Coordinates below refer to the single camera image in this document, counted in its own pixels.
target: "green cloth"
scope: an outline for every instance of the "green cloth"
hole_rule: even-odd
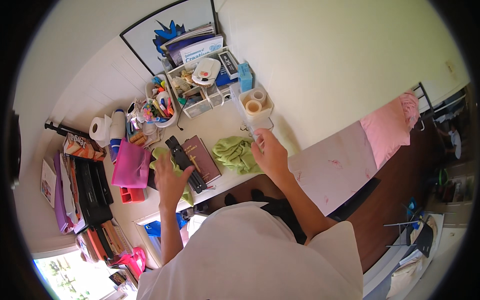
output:
[[[153,155],[153,157],[155,157],[155,160],[150,163],[150,168],[155,170],[155,162],[158,159],[158,157],[161,154],[167,153],[168,151],[170,151],[170,150],[162,148],[162,147],[157,147],[157,148],[153,149],[152,155]],[[177,163],[173,159],[173,156],[170,157],[170,161],[172,162],[172,165],[173,165],[173,172],[175,173],[175,175],[177,175],[177,177],[180,177],[182,175],[183,171],[180,170],[180,167],[179,167],[179,165],[177,165]],[[185,188],[183,189],[183,195],[181,196],[181,199],[183,201],[185,201],[186,203],[190,204],[190,206],[193,206],[193,198],[192,198],[192,194],[190,193],[190,185],[188,185],[188,184],[185,185]]]
[[[253,158],[252,142],[252,139],[241,136],[220,139],[212,148],[214,159],[230,170],[237,169],[237,174],[263,174],[262,169]]]

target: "gold cross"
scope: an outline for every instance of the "gold cross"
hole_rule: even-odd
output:
[[[196,158],[197,158],[196,156],[192,156],[190,154],[190,161],[193,162],[193,164],[195,165],[195,168],[197,168],[197,171],[200,173],[200,168],[198,167],[197,163],[195,162]]]

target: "cable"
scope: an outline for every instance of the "cable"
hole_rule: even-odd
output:
[[[187,96],[187,97],[185,98],[185,104],[182,106],[182,108],[181,108],[181,110],[180,110],[179,118],[177,119],[177,127],[180,129],[180,131],[183,131],[183,128],[179,126],[180,117],[181,117],[181,112],[183,111],[183,108],[185,107],[185,105],[187,105],[187,101],[188,101],[189,98],[190,98],[190,96]]]

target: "wrist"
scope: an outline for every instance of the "wrist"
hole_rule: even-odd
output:
[[[272,177],[270,179],[281,190],[284,187],[291,186],[292,184],[297,184],[295,176],[290,171],[284,172],[281,175]]]
[[[175,214],[177,210],[176,205],[171,205],[171,204],[165,204],[160,201],[160,204],[158,205],[158,209],[160,211],[160,214]]]

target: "pink bag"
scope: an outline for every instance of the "pink bag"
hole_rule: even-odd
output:
[[[122,139],[112,184],[124,188],[146,188],[151,155],[149,151]]]
[[[145,252],[140,247],[135,247],[132,250],[133,255],[125,254],[118,261],[117,264],[125,264],[132,272],[135,279],[140,277],[145,270]]]

